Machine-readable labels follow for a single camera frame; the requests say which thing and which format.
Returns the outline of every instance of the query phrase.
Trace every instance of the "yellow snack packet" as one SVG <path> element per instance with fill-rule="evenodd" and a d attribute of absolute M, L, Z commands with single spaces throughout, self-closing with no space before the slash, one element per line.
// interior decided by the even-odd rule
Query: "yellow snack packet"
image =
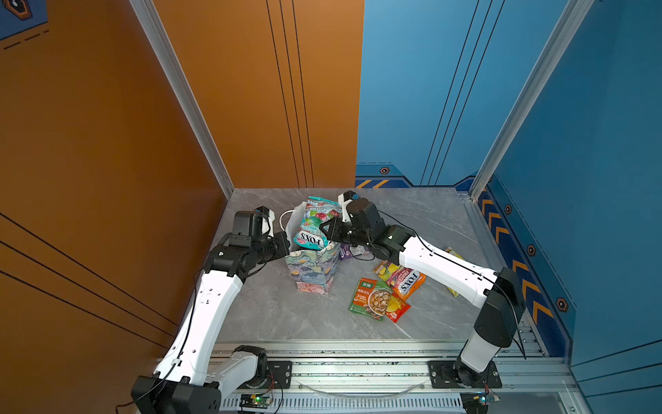
<path fill-rule="evenodd" d="M 382 263 L 377 265 L 373 272 L 376 273 L 380 279 L 386 281 L 391 277 L 391 275 L 400 269 L 402 269 L 402 266 L 393 264 L 388 260 L 384 260 Z"/>

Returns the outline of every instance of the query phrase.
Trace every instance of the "orange snack packet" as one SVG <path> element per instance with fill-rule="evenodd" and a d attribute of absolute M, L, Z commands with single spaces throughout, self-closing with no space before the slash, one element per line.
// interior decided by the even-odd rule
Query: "orange snack packet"
<path fill-rule="evenodd" d="M 409 308 L 411 308 L 411 306 L 407 302 L 395 295 L 391 296 L 389 306 L 386 308 L 386 316 L 392 320 L 393 323 L 396 323 L 398 319 L 409 310 Z"/>
<path fill-rule="evenodd" d="M 393 295 L 406 301 L 425 282 L 426 277 L 418 270 L 402 268 L 393 273 L 386 283 L 393 289 Z"/>

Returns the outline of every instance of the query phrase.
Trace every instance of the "orange wall panel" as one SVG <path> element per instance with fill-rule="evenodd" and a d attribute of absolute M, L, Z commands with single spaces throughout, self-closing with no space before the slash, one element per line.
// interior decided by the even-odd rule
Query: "orange wall panel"
<path fill-rule="evenodd" d="M 0 411 L 111 412 L 169 346 L 226 200 L 129 2 L 48 18 L 0 41 Z"/>
<path fill-rule="evenodd" d="M 363 1 L 155 3 L 236 187 L 354 184 Z"/>

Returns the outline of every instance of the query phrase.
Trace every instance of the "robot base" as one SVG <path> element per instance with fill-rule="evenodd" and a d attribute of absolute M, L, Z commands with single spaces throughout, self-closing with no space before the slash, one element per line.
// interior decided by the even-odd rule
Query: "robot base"
<path fill-rule="evenodd" d="M 430 381 L 433 388 L 467 388 L 459 382 L 457 372 L 453 368 L 455 361 L 428 361 L 430 371 Z M 478 375 L 478 378 L 472 384 L 472 388 L 483 388 L 484 382 L 490 388 L 501 388 L 501 378 L 498 375 L 497 365 L 494 361 L 487 364 L 487 369 Z"/>

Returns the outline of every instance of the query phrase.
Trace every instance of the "green food packet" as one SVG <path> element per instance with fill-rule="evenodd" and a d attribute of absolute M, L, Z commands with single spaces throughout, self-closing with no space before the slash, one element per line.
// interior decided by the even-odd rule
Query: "green food packet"
<path fill-rule="evenodd" d="M 349 310 L 382 321 L 390 301 L 391 289 L 386 282 L 361 278 L 354 291 Z"/>

